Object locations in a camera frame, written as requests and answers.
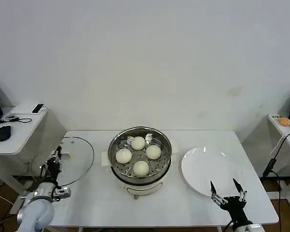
white wall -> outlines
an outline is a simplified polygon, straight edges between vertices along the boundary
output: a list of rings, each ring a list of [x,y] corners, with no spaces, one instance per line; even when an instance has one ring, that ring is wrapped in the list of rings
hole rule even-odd
[[[0,0],[0,87],[68,130],[256,138],[290,96],[290,0]]]

floor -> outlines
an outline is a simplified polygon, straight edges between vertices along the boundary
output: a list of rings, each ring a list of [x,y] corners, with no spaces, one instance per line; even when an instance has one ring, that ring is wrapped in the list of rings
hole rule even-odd
[[[277,191],[277,183],[274,180],[265,180],[263,185],[267,191]],[[7,185],[0,186],[0,196],[8,199],[11,202],[14,202],[17,198],[17,193],[10,189]],[[272,201],[273,206],[276,211],[278,209],[278,200]],[[17,221],[15,215],[10,215],[9,211],[11,205],[5,200],[0,198],[0,222],[3,219],[7,221],[3,222],[0,226],[0,232],[14,232],[17,230]],[[285,200],[281,201],[281,220],[282,220],[282,231],[290,232],[290,207],[288,202]],[[264,225],[266,232],[279,232],[279,224],[274,225]],[[77,232],[77,228],[57,228],[60,232]],[[85,232],[96,232],[98,229],[84,228]],[[217,232],[216,228],[143,228],[143,229],[134,229],[134,228],[117,228],[116,230],[108,230],[109,232]]]

steamed bun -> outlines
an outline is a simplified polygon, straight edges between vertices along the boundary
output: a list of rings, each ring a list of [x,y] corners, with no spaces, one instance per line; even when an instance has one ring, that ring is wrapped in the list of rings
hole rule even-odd
[[[151,145],[146,149],[146,155],[152,160],[156,160],[161,156],[161,149],[157,145]]]
[[[145,139],[143,137],[135,137],[132,139],[131,146],[134,150],[141,150],[145,147]]]
[[[133,172],[137,177],[145,177],[149,173],[149,165],[145,161],[138,161],[133,166]]]
[[[120,149],[116,152],[116,160],[118,163],[128,163],[132,158],[132,153],[128,149]]]

orange object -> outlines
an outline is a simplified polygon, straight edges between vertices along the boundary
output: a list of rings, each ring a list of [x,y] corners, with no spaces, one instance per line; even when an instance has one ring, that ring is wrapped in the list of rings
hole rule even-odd
[[[280,117],[279,119],[279,123],[285,127],[290,126],[290,120],[286,117]]]

white table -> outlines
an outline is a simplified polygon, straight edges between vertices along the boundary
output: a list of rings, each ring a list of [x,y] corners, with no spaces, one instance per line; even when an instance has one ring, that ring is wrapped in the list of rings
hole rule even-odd
[[[163,131],[172,141],[175,152],[163,186],[157,192],[137,200],[119,184],[109,166],[101,164],[101,154],[118,131],[69,131],[66,136],[78,136],[94,147],[94,165],[82,179],[70,185],[72,195],[55,202],[53,227],[206,227],[222,226],[230,221],[209,197],[189,187],[179,172],[179,158],[190,148],[211,146],[232,156],[243,172],[240,183],[248,191],[244,210],[249,220],[259,224],[278,222],[259,178],[233,131]],[[73,152],[77,160],[83,152]],[[58,181],[77,171],[70,168],[59,174]]]
[[[280,118],[280,116],[278,114],[269,114],[268,115],[268,119],[270,120],[270,122],[274,125],[274,127],[277,129],[277,131],[283,135],[287,135],[288,131],[290,131],[290,126],[285,127],[282,126],[278,119]],[[290,136],[287,137],[286,141],[287,144],[290,146]],[[281,199],[286,199],[290,205],[290,184],[286,185],[286,183],[284,181],[280,181],[280,186],[281,186]],[[275,200],[275,199],[279,199],[279,192],[268,192],[268,195],[270,197],[270,199]]]
[[[6,112],[4,116],[9,115],[12,108],[3,108]],[[17,155],[25,146],[26,142],[33,134],[34,130],[37,128],[43,117],[45,116],[47,109],[40,112],[38,115],[16,115],[20,118],[32,118],[30,123],[20,123],[20,122],[8,122],[1,123],[0,127],[10,125],[12,127],[11,137],[3,142],[0,142],[0,156],[13,156]],[[22,194],[25,190],[24,186],[21,185],[17,180],[15,180],[9,170],[2,166],[0,161],[0,180],[9,185],[19,194]]]

